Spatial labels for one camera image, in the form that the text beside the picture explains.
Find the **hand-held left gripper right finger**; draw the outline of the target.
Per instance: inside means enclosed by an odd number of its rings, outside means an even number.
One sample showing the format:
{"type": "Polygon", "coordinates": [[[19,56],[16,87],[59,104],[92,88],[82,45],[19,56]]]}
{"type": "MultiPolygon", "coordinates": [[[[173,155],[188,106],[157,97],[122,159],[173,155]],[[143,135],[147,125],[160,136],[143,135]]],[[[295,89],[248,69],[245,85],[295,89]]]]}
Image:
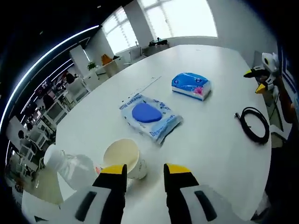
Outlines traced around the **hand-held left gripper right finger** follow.
{"type": "Polygon", "coordinates": [[[172,224],[235,224],[231,204],[207,185],[200,185],[183,166],[164,164],[166,205],[172,224]]]}

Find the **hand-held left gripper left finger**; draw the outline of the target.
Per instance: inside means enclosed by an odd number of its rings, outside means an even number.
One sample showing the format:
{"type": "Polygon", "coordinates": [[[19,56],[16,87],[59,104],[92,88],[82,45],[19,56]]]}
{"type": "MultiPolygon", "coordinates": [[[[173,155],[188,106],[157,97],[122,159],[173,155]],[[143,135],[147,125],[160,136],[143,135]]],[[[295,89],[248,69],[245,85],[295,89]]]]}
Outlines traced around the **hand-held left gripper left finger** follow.
{"type": "Polygon", "coordinates": [[[125,207],[127,165],[104,168],[92,186],[63,203],[64,224],[119,224],[125,207]]]}

